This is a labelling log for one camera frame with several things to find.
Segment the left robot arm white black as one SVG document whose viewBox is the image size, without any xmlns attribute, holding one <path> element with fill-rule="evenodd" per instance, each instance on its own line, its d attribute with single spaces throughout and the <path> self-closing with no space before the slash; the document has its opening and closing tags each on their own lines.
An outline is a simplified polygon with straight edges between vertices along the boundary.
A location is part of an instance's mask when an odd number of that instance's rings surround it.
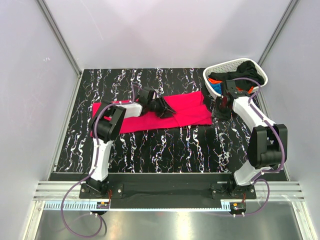
<svg viewBox="0 0 320 240">
<path fill-rule="evenodd" d="M 159 118 L 170 118 L 176 111 L 163 97 L 139 102 L 125 100 L 118 102 L 103 101 L 90 120 L 93 139 L 93 159 L 88 176 L 83 180 L 86 186 L 82 192 L 103 198 L 111 193 L 108 189 L 108 167 L 111 147 L 120 134 L 124 119 L 141 117 L 144 113 L 154 112 Z"/>
</svg>

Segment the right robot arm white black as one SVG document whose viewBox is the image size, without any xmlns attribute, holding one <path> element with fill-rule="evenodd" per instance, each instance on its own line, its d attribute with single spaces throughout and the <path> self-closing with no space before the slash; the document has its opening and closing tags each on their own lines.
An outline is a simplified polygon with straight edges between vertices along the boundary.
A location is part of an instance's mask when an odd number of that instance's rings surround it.
<svg viewBox="0 0 320 240">
<path fill-rule="evenodd" d="M 242 118 L 251 135 L 246 162 L 232 173 L 222 191 L 231 198 L 240 198 L 250 192 L 253 184 L 265 173 L 278 173 L 287 159 L 288 129 L 284 124 L 270 120 L 248 96 L 216 99 L 212 115 L 228 120 L 231 113 Z"/>
</svg>

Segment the pink red t shirt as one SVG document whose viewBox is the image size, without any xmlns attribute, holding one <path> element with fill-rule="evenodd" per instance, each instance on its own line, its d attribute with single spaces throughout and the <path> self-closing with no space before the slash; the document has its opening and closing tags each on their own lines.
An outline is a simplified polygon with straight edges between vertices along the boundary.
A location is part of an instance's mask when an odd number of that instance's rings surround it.
<svg viewBox="0 0 320 240">
<path fill-rule="evenodd" d="M 164 100 L 175 111 L 173 116 L 160 118 L 153 111 L 138 116 L 142 107 L 137 103 L 131 104 L 130 100 L 121 101 L 126 108 L 120 133 L 134 133 L 139 131 L 170 129 L 194 125 L 211 125 L 212 113 L 204 104 L 201 91 L 165 96 Z"/>
</svg>

